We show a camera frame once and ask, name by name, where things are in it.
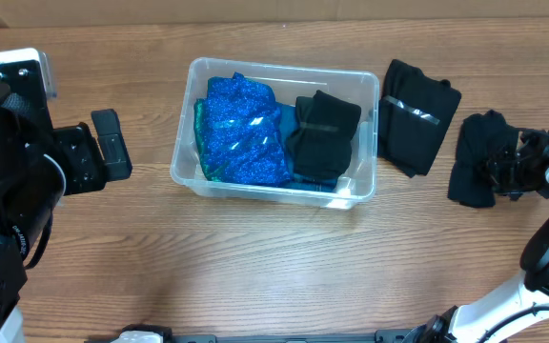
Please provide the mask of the large black garment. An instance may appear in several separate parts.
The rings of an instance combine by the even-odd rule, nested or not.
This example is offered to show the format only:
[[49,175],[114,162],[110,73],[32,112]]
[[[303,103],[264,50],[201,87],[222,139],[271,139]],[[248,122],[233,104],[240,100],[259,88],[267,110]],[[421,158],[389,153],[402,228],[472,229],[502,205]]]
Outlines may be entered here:
[[409,177],[427,174],[460,100],[448,80],[394,59],[378,103],[377,154]]

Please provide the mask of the blue sequin fabric bundle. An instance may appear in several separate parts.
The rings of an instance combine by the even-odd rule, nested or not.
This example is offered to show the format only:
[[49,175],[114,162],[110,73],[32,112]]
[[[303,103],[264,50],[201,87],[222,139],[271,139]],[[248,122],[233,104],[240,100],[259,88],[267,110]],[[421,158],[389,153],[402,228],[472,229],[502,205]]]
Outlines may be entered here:
[[195,143],[207,180],[269,187],[291,180],[279,129],[282,109],[271,87],[238,72],[215,76],[193,109]]

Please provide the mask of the blue denim jeans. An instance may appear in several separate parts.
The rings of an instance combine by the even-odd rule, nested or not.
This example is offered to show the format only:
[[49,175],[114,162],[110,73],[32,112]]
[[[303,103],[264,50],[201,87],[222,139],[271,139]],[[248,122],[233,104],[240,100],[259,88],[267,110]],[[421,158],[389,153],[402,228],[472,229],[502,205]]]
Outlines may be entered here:
[[281,118],[279,122],[281,144],[285,153],[288,173],[292,177],[288,182],[282,184],[281,187],[310,192],[333,192],[337,185],[336,179],[319,180],[294,173],[294,160],[290,150],[286,146],[286,140],[295,130],[298,129],[298,122],[295,116],[295,107],[281,103],[277,103],[277,105],[281,110]]

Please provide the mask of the black garment front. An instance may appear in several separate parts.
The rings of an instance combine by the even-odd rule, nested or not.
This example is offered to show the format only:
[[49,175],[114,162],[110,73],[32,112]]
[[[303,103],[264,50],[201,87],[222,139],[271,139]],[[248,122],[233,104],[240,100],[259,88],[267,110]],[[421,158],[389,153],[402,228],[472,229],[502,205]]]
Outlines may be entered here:
[[361,107],[323,91],[295,101],[297,129],[286,139],[294,173],[313,180],[333,180],[352,158]]

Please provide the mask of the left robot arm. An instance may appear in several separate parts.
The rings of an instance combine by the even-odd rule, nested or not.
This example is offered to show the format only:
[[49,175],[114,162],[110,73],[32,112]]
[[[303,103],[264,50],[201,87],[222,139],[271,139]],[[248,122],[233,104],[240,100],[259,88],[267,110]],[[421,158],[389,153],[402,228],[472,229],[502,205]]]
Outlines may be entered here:
[[132,173],[117,113],[91,120],[55,128],[41,66],[0,64],[0,331],[48,245],[59,200]]

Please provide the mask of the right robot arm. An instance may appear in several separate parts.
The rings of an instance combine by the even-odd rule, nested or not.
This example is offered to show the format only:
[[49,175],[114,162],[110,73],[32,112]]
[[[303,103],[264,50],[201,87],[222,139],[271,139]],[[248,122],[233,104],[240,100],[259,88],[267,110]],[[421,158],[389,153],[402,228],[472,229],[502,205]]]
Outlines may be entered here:
[[[527,192],[549,197],[549,129],[465,120],[457,141],[450,191],[487,188],[518,199]],[[549,319],[549,218],[525,246],[518,274],[481,299],[433,316],[406,335],[408,342],[504,342]]]

